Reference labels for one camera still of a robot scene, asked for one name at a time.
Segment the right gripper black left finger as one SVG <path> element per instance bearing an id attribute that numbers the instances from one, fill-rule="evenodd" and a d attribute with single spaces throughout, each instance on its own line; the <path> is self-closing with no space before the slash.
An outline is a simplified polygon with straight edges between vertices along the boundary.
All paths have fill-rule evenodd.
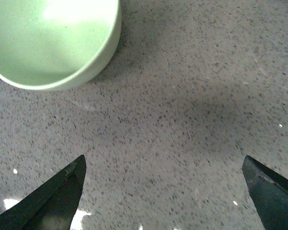
<path id="1" fill-rule="evenodd" d="M 0 230 L 69 230 L 86 175 L 80 155 L 18 204 L 0 214 Z"/>

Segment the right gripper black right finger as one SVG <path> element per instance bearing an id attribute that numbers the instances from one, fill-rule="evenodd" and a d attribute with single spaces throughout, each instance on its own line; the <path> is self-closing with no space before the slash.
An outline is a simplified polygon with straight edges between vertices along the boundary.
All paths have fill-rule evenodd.
<path id="1" fill-rule="evenodd" d="M 288 179 L 248 155 L 242 171 L 264 228 L 288 230 Z"/>

